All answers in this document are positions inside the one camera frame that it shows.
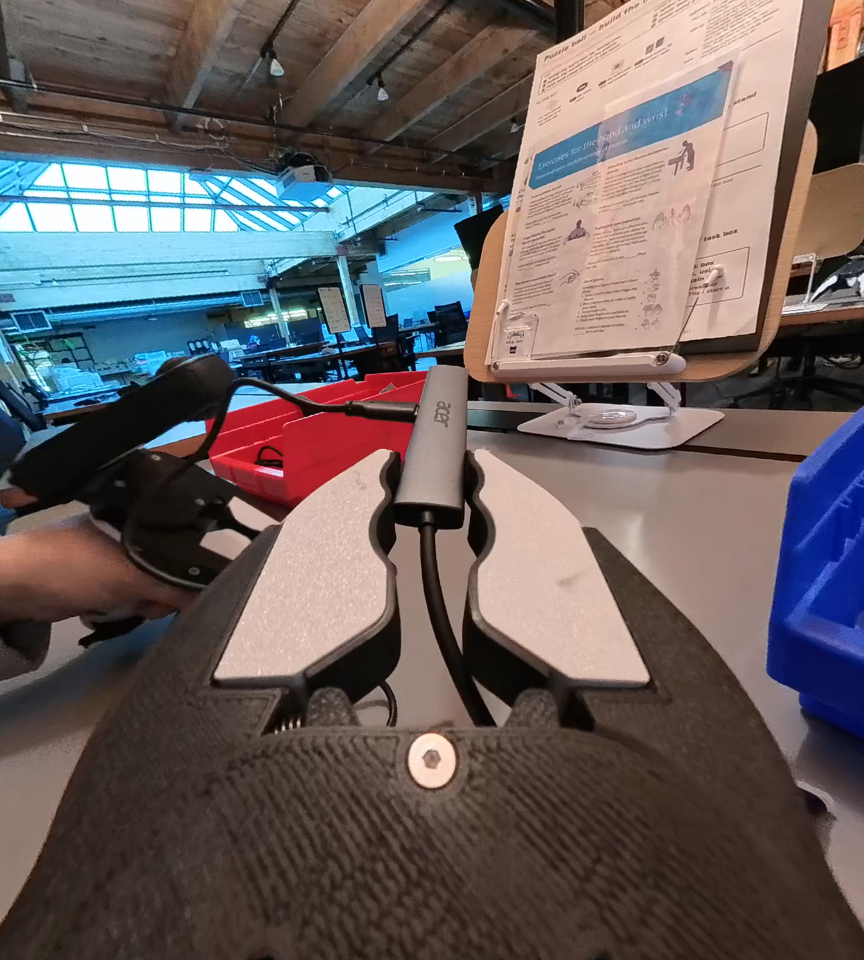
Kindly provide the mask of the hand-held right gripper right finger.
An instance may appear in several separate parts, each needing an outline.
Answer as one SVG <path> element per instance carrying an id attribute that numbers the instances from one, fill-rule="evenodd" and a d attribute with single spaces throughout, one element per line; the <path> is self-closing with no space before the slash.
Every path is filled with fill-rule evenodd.
<path id="1" fill-rule="evenodd" d="M 650 672 L 584 528 L 493 453 L 467 455 L 462 649 L 492 694 L 643 690 Z"/>

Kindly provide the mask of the person's left hand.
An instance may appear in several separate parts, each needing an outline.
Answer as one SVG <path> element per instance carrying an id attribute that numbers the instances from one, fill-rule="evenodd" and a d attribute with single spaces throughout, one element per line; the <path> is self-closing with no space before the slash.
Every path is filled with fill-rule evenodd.
<path id="1" fill-rule="evenodd" d="M 114 612 L 160 619 L 195 598 L 138 569 L 86 519 L 0 536 L 0 628 Z"/>

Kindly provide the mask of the red plastic bin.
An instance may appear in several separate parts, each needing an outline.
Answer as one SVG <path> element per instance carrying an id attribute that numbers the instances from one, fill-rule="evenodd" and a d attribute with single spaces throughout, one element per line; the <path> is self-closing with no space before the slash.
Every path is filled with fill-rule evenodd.
<path id="1" fill-rule="evenodd" d="M 293 508 L 378 451 L 404 456 L 412 425 L 344 414 L 303 416 L 265 390 L 237 390 L 209 451 L 214 474 L 258 498 Z"/>

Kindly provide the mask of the black monitor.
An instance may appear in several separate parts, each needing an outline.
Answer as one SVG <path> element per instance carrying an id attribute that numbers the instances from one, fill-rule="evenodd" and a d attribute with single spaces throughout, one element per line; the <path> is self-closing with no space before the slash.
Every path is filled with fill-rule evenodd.
<path id="1" fill-rule="evenodd" d="M 469 269 L 478 269 L 488 234 L 495 222 L 505 213 L 500 203 L 453 224 Z"/>

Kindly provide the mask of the grey desk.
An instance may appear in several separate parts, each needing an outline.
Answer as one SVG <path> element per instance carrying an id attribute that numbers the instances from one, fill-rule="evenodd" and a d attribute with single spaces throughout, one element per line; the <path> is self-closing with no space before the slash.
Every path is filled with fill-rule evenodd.
<path id="1" fill-rule="evenodd" d="M 637 454 L 469 433 L 599 530 L 715 647 L 798 780 L 830 801 L 825 855 L 864 926 L 864 742 L 802 714 L 768 677 L 766 635 L 797 462 L 675 450 Z M 167 620 L 85 650 L 54 626 L 34 673 L 0 683 L 0 921 L 39 855 L 90 734 Z"/>

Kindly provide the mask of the wooden document stand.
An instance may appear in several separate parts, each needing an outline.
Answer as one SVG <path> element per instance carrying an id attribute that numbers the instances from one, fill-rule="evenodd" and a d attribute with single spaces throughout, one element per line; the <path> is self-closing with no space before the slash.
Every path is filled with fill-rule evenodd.
<path id="1" fill-rule="evenodd" d="M 864 163 L 811 174 L 816 152 L 817 135 L 814 127 L 807 124 L 755 347 L 688 360 L 684 385 L 729 378 L 756 363 L 783 325 L 794 320 L 832 317 L 821 303 L 814 310 L 799 311 L 789 317 L 783 314 L 794 267 L 804 266 L 807 258 L 816 261 L 845 255 L 864 238 Z M 463 350 L 463 365 L 468 374 L 485 386 L 500 385 L 491 371 L 488 352 L 500 306 L 499 275 L 507 219 L 507 214 L 502 214 L 486 236 Z M 658 394 L 664 398 L 662 406 L 590 403 L 577 405 L 572 411 L 573 402 L 566 398 L 557 400 L 551 412 L 528 419 L 517 430 L 534 437 L 645 452 L 701 450 L 714 441 L 723 449 L 744 451 L 737 440 L 727 439 L 726 433 L 727 427 L 733 426 L 728 415 L 742 414 L 741 410 L 710 410 L 683 404 L 669 407 L 675 398 L 668 378 L 668 374 L 662 374 L 657 383 Z"/>

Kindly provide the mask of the white instruction board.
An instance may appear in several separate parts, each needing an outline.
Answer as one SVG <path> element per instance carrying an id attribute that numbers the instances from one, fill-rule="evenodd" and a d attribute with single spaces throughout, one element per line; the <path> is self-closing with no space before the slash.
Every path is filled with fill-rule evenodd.
<path id="1" fill-rule="evenodd" d="M 540 134 L 563 102 L 590 81 L 625 92 L 632 80 L 703 65 L 736 47 L 739 72 L 731 94 L 687 314 L 674 346 L 747 338 L 761 323 L 766 278 L 774 269 L 775 235 L 783 228 L 787 185 L 794 174 L 832 2 L 627 2 L 587 29 L 539 53 L 506 225 L 492 340 L 507 332 L 505 275 L 517 201 Z M 634 350 L 653 352 L 657 349 Z M 610 352 L 596 354 L 625 354 Z"/>

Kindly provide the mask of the blue header exercise sheet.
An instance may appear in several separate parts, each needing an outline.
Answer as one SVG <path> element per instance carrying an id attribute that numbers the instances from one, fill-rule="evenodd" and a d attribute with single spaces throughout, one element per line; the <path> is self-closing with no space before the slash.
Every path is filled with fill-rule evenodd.
<path id="1" fill-rule="evenodd" d="M 732 47 L 625 92 L 591 80 L 563 101 L 516 202 L 497 356 L 676 343 L 739 64 Z"/>

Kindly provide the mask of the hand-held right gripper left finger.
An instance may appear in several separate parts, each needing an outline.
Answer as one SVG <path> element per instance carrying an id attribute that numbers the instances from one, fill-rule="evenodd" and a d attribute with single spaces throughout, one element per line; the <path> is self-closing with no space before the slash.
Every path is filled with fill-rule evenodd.
<path id="1" fill-rule="evenodd" d="M 368 454 L 282 521 L 213 682 L 229 689 L 369 694 L 396 669 L 402 634 L 395 489 L 402 458 Z"/>

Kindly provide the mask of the blue plastic bin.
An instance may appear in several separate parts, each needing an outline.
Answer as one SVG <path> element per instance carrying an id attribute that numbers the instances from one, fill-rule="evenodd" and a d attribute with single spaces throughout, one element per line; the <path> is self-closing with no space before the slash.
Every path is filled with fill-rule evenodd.
<path id="1" fill-rule="evenodd" d="M 799 465 L 779 549 L 767 673 L 864 740 L 864 406 Z"/>

